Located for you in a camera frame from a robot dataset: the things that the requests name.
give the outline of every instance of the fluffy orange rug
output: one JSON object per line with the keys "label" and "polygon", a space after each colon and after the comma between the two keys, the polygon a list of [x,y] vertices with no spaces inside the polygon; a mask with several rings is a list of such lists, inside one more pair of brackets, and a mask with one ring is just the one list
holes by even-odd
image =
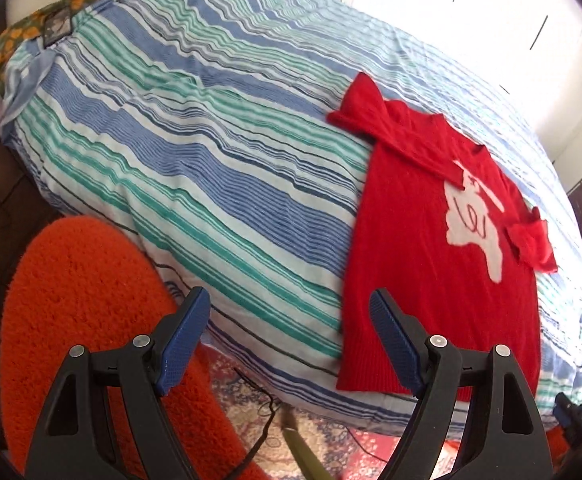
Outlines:
{"label": "fluffy orange rug", "polygon": [[[26,463],[37,416],[66,352],[117,348],[149,333],[175,309],[158,274],[119,231],[87,217],[61,219],[29,245],[8,292],[2,320],[0,388],[13,462]],[[145,476],[119,388],[110,388],[117,439],[129,471]],[[180,386],[164,404],[201,480],[221,480],[245,455],[210,390],[198,346]],[[265,480],[251,463],[241,480]]]}

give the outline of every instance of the bed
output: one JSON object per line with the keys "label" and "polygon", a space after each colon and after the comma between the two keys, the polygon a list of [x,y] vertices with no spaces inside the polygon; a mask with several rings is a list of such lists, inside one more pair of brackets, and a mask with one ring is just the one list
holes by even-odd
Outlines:
{"label": "bed", "polygon": [[[280,399],[401,434],[409,396],[339,392],[340,291],[370,146],[325,122],[358,72],[487,145],[549,222],[537,274],[546,427],[582,402],[582,243],[537,137],[500,91],[339,0],[97,0],[5,65],[0,133],[65,214],[122,229],[175,298],[205,286],[206,342]],[[468,406],[459,402],[449,438]]]}

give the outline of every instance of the white graphic on sweater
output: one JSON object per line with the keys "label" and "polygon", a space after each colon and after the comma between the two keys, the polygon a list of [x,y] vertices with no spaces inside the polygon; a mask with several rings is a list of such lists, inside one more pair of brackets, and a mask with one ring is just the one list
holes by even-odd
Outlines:
{"label": "white graphic on sweater", "polygon": [[474,177],[457,160],[454,162],[463,169],[465,189],[458,189],[445,181],[445,196],[449,205],[446,216],[447,243],[458,247],[467,244],[478,245],[486,257],[489,277],[492,282],[500,283],[502,250],[498,243],[498,231],[489,218],[489,208],[479,191],[482,189],[500,211],[504,212],[504,206],[479,178]]}

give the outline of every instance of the black cable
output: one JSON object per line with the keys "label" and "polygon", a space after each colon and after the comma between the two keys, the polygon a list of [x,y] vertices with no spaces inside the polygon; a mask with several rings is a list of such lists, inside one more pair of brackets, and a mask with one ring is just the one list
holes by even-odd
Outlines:
{"label": "black cable", "polygon": [[369,456],[372,456],[373,458],[375,458],[376,460],[380,460],[380,462],[384,462],[385,464],[388,463],[387,460],[385,460],[384,458],[380,458],[378,455],[374,455],[372,452],[368,451],[367,449],[365,449],[365,447],[360,444],[360,441],[356,438],[356,436],[353,434],[353,431],[351,431],[349,428],[347,428],[347,432],[351,435],[351,438],[356,442],[357,446],[364,451],[365,453],[367,453]]}
{"label": "black cable", "polygon": [[248,467],[249,463],[251,463],[251,461],[253,460],[253,457],[255,457],[256,453],[260,450],[260,447],[262,447],[262,444],[264,444],[267,437],[269,436],[269,428],[271,427],[273,419],[275,418],[277,410],[279,409],[279,399],[276,399],[267,390],[265,390],[261,386],[258,386],[254,381],[249,379],[237,368],[234,368],[233,370],[235,370],[238,376],[246,384],[248,384],[248,386],[250,386],[254,391],[260,392],[261,394],[264,394],[269,398],[268,401],[261,404],[260,407],[258,408],[258,414],[260,414],[260,410],[262,409],[262,407],[267,404],[269,405],[269,420],[266,421],[264,428],[262,428],[262,434],[260,435],[260,438],[255,442],[255,444],[253,444],[251,449],[249,449],[249,452],[245,455],[242,461],[235,468],[233,468],[233,470],[227,476],[225,476],[223,480],[236,480],[242,474],[242,472],[244,472],[244,470]]}

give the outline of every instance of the metal screw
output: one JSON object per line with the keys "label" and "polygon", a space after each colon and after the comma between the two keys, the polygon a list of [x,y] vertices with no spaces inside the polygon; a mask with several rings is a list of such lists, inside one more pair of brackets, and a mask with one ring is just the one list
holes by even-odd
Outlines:
{"label": "metal screw", "polygon": [[82,354],[84,354],[84,346],[82,345],[72,346],[69,350],[69,355],[71,357],[80,357]]}
{"label": "metal screw", "polygon": [[438,348],[444,348],[447,346],[447,338],[443,335],[432,335],[431,338],[429,338],[429,341],[433,346]]}
{"label": "metal screw", "polygon": [[502,357],[509,357],[511,355],[511,350],[507,345],[496,345],[495,352]]}
{"label": "metal screw", "polygon": [[133,338],[133,346],[137,346],[138,348],[147,346],[150,342],[151,338],[146,334],[140,334]]}

